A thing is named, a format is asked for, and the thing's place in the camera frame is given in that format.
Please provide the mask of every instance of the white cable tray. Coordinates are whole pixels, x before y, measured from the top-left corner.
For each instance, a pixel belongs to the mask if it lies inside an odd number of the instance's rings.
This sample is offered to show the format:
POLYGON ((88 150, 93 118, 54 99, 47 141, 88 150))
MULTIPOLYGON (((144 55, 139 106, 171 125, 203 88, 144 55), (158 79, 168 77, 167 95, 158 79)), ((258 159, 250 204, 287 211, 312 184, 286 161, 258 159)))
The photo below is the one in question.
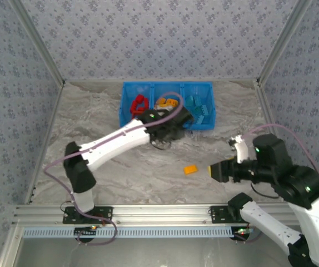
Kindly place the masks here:
MULTIPOLYGON (((105 227, 96 234, 81 235, 81 238, 111 238, 114 229, 105 227)), ((28 227, 24 238, 75 238, 74 227, 28 227)), ((231 238, 230 226, 207 227, 118 227, 117 238, 231 238)))

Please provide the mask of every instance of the wall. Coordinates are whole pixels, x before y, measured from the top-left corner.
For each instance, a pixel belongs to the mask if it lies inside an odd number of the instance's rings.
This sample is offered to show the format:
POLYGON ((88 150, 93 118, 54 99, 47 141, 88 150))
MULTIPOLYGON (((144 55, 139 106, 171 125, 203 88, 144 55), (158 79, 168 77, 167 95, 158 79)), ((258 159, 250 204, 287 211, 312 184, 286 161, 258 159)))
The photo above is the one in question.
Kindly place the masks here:
POLYGON ((296 0, 22 0, 65 79, 257 77, 296 0))
POLYGON ((21 204, 58 88, 7 0, 0 0, 0 250, 21 204))
MULTIPOLYGON (((265 85, 276 122, 303 139, 319 166, 319 1, 313 1, 265 85)), ((296 162, 308 164, 283 132, 296 162)))

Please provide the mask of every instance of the orange toy block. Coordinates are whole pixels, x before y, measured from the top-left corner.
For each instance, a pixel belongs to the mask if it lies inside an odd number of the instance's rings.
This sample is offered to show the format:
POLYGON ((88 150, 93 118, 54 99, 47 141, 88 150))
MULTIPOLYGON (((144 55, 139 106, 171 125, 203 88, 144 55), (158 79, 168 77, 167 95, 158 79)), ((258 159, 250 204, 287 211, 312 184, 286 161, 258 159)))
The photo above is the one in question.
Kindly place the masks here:
POLYGON ((159 99, 157 100, 157 102, 156 102, 156 104, 158 104, 158 105, 162 105, 162 104, 164 104, 164 103, 166 103, 166 99, 163 98, 163 97, 159 98, 159 99))
POLYGON ((169 99, 167 99, 166 104, 171 105, 173 107, 176 107, 176 106, 178 106, 179 103, 177 100, 169 98, 169 99))
POLYGON ((197 165, 189 165, 184 167, 184 173, 185 174, 193 174, 194 172, 198 171, 197 165))

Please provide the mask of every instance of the red toy block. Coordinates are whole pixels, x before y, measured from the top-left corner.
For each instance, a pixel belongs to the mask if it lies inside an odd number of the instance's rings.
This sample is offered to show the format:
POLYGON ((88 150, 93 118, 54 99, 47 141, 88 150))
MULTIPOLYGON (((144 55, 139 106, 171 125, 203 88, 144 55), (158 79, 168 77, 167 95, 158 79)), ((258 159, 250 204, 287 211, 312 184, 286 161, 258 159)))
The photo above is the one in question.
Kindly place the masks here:
POLYGON ((136 103, 136 101, 132 101, 132 104, 131 104, 131 107, 130 107, 130 113, 133 113, 136 110, 137 105, 138 104, 136 103))
POLYGON ((140 114, 142 114, 142 113, 143 113, 143 111, 135 110, 135 111, 132 113, 132 117, 131 117, 131 118, 135 118, 135 116, 140 115, 140 114))
POLYGON ((147 110, 149 108, 149 101, 148 98, 144 98, 144 109, 147 110))
POLYGON ((137 95, 135 101, 138 104, 141 104, 143 102, 144 96, 143 95, 137 95))

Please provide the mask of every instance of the red object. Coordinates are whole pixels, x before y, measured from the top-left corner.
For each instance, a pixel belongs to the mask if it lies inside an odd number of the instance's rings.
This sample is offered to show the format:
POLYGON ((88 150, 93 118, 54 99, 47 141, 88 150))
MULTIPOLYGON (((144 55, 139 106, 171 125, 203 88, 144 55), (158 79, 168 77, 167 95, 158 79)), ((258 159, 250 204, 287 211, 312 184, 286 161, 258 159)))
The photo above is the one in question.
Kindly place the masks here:
POLYGON ((141 104, 143 102, 144 96, 143 95, 137 95, 135 101, 138 104, 141 104))
POLYGON ((136 101, 133 101, 130 107, 130 113, 133 113, 137 108, 138 103, 136 101))
POLYGON ((137 95, 134 101, 131 103, 130 113, 132 114, 132 118, 136 115, 142 114, 145 110, 149 109, 149 101, 148 98, 144 97, 143 95, 137 95), (137 107, 139 104, 144 102, 143 107, 137 107))
POLYGON ((144 109, 145 109, 145 110, 148 110, 148 108, 149 108, 148 98, 144 98, 144 109))

